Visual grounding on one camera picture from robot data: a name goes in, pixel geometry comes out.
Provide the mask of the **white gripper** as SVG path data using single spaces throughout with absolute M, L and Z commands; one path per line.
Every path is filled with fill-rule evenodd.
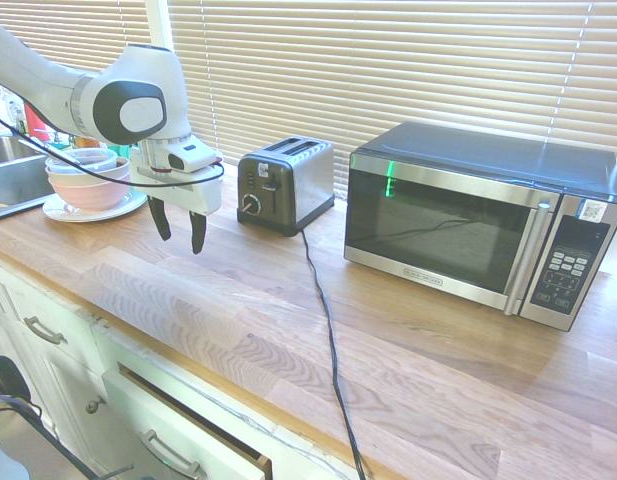
M 165 204 L 189 210 L 192 252 L 204 246 L 207 218 L 221 206 L 223 166 L 216 151 L 195 136 L 171 140 L 141 140 L 130 153 L 134 188 L 149 195 L 149 210 L 160 237 L 171 238 Z

